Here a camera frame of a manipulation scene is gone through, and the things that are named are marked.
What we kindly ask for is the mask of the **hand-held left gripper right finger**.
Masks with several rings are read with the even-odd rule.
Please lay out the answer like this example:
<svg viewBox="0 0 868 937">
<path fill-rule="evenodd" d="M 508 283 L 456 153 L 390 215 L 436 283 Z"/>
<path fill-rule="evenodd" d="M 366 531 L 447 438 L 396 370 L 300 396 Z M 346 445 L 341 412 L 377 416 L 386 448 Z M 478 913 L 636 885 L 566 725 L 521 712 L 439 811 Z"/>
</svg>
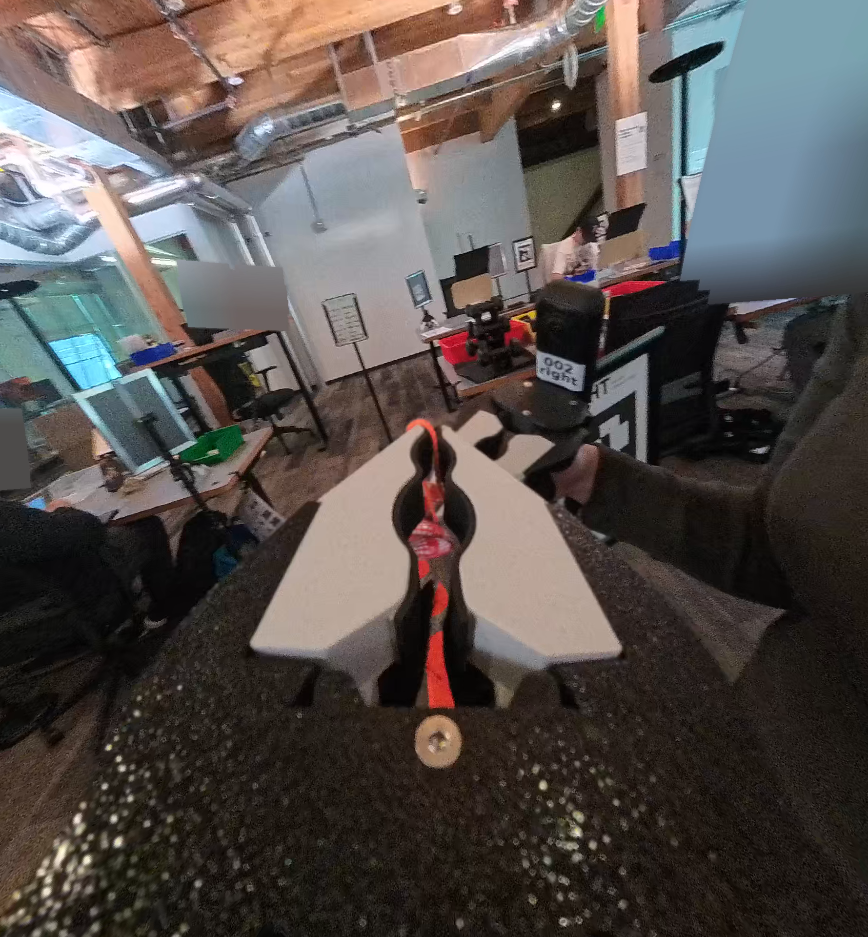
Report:
<svg viewBox="0 0 868 937">
<path fill-rule="evenodd" d="M 472 662 L 497 689 L 517 689 L 531 672 L 618 659 L 622 644 L 549 504 L 451 428 L 443 437 L 474 515 L 458 564 Z"/>
</svg>

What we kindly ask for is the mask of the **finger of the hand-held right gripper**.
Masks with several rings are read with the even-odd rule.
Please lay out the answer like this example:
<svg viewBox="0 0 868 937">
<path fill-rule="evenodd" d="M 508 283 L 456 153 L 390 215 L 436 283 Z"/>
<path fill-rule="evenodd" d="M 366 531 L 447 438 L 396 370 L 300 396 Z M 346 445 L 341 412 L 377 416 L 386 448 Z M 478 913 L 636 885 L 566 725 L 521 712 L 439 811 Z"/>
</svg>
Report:
<svg viewBox="0 0 868 937">
<path fill-rule="evenodd" d="M 534 465 L 554 450 L 556 443 L 545 437 L 526 434 L 510 434 L 505 447 L 496 458 L 498 467 L 515 478 L 524 478 Z"/>
<path fill-rule="evenodd" d="M 477 410 L 456 430 L 456 438 L 477 451 L 506 451 L 507 431 L 498 416 Z"/>
</svg>

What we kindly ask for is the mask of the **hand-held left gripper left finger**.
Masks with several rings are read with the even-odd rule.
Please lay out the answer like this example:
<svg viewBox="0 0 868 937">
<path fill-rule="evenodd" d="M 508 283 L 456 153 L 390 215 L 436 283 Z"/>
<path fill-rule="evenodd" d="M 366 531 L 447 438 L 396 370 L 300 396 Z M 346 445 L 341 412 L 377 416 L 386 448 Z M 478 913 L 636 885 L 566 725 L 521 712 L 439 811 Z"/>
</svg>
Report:
<svg viewBox="0 0 868 937">
<path fill-rule="evenodd" d="M 416 559 L 396 530 L 395 500 L 417 477 L 410 428 L 323 495 L 251 638 L 267 657 L 316 662 L 377 693 L 395 657 L 393 618 Z"/>
</svg>

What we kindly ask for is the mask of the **red white yo-yo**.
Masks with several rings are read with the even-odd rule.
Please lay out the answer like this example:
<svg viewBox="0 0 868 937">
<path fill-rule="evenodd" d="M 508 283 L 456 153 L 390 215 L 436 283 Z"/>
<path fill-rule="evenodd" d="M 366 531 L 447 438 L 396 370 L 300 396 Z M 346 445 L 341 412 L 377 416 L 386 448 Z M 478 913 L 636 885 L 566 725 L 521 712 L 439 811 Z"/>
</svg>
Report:
<svg viewBox="0 0 868 937">
<path fill-rule="evenodd" d="M 414 552 L 421 583 L 436 581 L 448 587 L 455 560 L 456 540 L 436 515 L 420 521 L 408 543 Z"/>
</svg>

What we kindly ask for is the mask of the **person's right forearm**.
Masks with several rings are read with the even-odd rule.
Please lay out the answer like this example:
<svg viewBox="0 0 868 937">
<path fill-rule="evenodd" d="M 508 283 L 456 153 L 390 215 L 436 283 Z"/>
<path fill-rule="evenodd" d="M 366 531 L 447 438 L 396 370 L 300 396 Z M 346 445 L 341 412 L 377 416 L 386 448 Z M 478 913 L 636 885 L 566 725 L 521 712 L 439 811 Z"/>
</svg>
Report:
<svg viewBox="0 0 868 937">
<path fill-rule="evenodd" d="M 711 588 L 786 609 L 792 589 L 774 556 L 767 501 L 774 473 L 755 486 L 684 477 L 598 448 L 585 524 L 639 548 Z"/>
</svg>

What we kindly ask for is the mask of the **person's right hand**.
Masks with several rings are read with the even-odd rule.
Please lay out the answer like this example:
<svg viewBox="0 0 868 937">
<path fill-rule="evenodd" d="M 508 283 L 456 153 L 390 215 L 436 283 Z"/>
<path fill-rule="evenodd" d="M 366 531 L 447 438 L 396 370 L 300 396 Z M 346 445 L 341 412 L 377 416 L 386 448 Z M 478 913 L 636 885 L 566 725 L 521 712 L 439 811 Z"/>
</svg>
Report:
<svg viewBox="0 0 868 937">
<path fill-rule="evenodd" d="M 551 472 L 552 502 L 585 507 L 592 498 L 602 462 L 601 447 L 585 443 L 566 467 Z"/>
</svg>

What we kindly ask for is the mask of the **brown work table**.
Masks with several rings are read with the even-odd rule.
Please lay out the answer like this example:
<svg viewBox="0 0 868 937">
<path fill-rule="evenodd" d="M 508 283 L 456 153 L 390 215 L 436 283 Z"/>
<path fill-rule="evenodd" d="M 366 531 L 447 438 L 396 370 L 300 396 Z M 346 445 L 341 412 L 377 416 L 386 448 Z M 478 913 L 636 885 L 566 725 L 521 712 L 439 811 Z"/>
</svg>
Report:
<svg viewBox="0 0 868 937">
<path fill-rule="evenodd" d="M 452 357 L 463 357 L 467 339 L 466 316 L 455 316 L 436 323 L 434 328 L 420 327 L 417 335 L 426 345 L 432 363 L 437 387 L 447 409 L 452 412 L 467 399 L 494 390 L 503 383 L 528 380 L 535 376 L 536 347 L 532 325 L 535 310 L 519 309 L 504 313 L 502 319 L 511 324 L 510 335 L 519 346 L 519 352 L 511 357 L 511 368 L 497 369 L 495 365 L 481 365 L 476 356 L 468 362 L 454 362 Z"/>
</svg>

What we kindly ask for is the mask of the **black framed floor sign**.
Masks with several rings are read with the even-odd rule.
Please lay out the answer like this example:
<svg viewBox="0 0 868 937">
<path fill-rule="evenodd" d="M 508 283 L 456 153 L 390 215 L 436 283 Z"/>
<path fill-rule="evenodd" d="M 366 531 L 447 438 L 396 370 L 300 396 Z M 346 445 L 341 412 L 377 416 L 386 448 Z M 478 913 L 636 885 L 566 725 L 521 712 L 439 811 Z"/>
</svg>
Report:
<svg viewBox="0 0 868 937">
<path fill-rule="evenodd" d="M 590 441 L 656 465 L 660 461 L 663 326 L 604 354 L 590 390 Z"/>
</svg>

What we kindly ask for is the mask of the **white sign stand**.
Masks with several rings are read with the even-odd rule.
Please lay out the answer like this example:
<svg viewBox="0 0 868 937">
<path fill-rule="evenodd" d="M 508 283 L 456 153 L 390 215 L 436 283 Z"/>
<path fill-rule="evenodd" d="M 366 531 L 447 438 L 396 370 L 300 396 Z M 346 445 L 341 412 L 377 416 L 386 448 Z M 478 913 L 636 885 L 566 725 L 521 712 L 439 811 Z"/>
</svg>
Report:
<svg viewBox="0 0 868 937">
<path fill-rule="evenodd" d="M 393 434 L 389 422 L 383 412 L 377 390 L 362 355 L 361 345 L 367 341 L 368 332 L 356 294 L 349 293 L 330 298 L 323 301 L 322 307 L 334 339 L 334 345 L 337 347 L 352 347 L 385 439 L 387 443 L 392 443 Z"/>
</svg>

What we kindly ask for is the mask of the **green tray bin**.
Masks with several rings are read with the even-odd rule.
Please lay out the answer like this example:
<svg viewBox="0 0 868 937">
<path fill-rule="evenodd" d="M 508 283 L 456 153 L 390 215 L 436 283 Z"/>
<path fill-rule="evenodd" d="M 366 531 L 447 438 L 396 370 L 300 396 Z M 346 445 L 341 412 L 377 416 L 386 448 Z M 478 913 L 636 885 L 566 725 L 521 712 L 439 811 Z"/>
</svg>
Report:
<svg viewBox="0 0 868 937">
<path fill-rule="evenodd" d="M 244 446 L 242 428 L 233 425 L 211 430 L 179 453 L 179 461 L 191 467 L 214 466 L 229 460 Z"/>
</svg>

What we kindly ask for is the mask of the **brown wooden table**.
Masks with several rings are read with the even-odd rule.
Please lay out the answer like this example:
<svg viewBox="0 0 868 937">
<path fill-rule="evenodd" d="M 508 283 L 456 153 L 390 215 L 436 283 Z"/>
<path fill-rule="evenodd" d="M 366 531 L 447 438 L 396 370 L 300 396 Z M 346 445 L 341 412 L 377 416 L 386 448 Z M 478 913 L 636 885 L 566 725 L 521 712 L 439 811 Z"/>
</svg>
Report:
<svg viewBox="0 0 868 937">
<path fill-rule="evenodd" d="M 298 386 L 294 391 L 298 393 L 297 396 L 303 398 L 310 412 L 314 430 L 321 440 L 320 448 L 324 450 L 329 436 L 323 426 L 323 420 L 311 395 L 310 384 L 299 369 L 297 359 L 289 345 L 285 332 L 244 331 L 231 334 L 227 337 L 218 338 L 206 345 L 185 347 L 169 360 L 157 363 L 151 367 L 146 367 L 146 369 L 154 371 L 160 379 L 171 381 L 174 387 L 181 392 L 187 410 L 193 416 L 200 432 L 204 434 L 210 432 L 213 429 L 213 425 L 209 424 L 202 414 L 199 408 L 199 403 L 201 401 L 206 401 L 207 406 L 214 413 L 217 421 L 216 426 L 218 428 L 240 423 L 240 421 L 230 415 L 223 394 L 218 390 L 217 385 L 206 372 L 204 366 L 218 359 L 229 358 L 231 356 L 239 356 L 241 364 L 254 350 L 261 347 L 267 348 L 269 346 L 269 340 L 272 337 L 276 338 L 287 359 L 287 366 Z M 266 380 L 267 387 L 271 390 L 268 382 L 268 374 L 274 371 L 276 367 L 269 367 L 271 367 L 272 370 L 267 373 Z"/>
</svg>

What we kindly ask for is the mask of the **black floor lamp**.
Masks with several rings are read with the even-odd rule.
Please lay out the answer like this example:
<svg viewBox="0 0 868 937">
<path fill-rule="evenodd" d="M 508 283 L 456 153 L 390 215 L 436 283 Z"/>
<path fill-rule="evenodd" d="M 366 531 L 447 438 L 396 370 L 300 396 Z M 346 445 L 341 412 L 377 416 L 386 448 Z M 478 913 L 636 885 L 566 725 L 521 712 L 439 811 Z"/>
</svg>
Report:
<svg viewBox="0 0 868 937">
<path fill-rule="evenodd" d="M 694 176 L 688 172 L 689 162 L 689 96 L 690 96 L 690 75 L 695 70 L 715 60 L 724 50 L 724 43 L 712 42 L 699 46 L 693 50 L 681 53 L 670 61 L 654 69 L 648 81 L 652 85 L 668 84 L 679 81 L 679 174 L 677 185 L 679 190 L 679 213 L 680 213 L 680 246 L 679 246 L 679 266 L 682 267 L 686 256 L 686 245 L 688 238 L 689 222 L 693 216 L 693 205 L 696 200 L 694 194 L 696 186 L 692 179 Z"/>
</svg>

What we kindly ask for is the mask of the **narrow silver air duct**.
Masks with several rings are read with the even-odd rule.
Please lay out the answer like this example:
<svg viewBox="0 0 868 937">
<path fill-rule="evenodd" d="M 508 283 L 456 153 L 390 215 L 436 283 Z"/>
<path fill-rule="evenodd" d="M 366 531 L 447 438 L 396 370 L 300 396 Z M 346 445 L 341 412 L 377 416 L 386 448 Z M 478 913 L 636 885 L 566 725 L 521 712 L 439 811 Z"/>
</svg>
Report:
<svg viewBox="0 0 868 937">
<path fill-rule="evenodd" d="M 567 2 L 517 26 L 460 34 L 342 73 L 334 99 L 290 111 L 272 109 L 250 120 L 235 138 L 235 156 L 250 165 L 279 150 L 302 153 L 381 128 L 399 111 L 434 107 L 512 71 L 552 64 L 575 46 L 605 6 Z"/>
</svg>

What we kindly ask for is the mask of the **wooden post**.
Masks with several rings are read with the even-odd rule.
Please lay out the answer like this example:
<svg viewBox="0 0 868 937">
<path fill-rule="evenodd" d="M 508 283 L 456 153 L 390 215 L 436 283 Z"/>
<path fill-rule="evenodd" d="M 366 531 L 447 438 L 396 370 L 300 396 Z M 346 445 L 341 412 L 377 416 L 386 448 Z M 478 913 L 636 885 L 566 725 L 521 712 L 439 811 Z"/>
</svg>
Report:
<svg viewBox="0 0 868 937">
<path fill-rule="evenodd" d="M 103 170 L 94 168 L 92 172 L 94 181 L 85 191 L 86 198 L 115 252 L 167 337 L 181 341 L 185 347 L 193 347 L 192 340 L 183 328 L 182 311 L 152 264 L 121 197 L 111 187 L 109 177 Z"/>
</svg>

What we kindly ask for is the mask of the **silver spiral air duct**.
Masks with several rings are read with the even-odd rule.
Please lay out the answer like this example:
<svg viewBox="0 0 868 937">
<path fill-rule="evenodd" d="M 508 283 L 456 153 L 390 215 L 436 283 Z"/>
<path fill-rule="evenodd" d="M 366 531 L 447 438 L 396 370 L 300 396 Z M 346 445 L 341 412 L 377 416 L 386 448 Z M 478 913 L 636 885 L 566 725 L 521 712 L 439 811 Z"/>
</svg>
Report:
<svg viewBox="0 0 868 937">
<path fill-rule="evenodd" d="M 174 204 L 191 204 L 208 214 L 236 221 L 252 213 L 250 204 L 197 173 L 182 173 L 119 193 L 130 217 Z M 79 247 L 101 226 L 88 201 L 44 198 L 32 204 L 0 207 L 0 242 L 32 254 L 62 256 Z"/>
</svg>

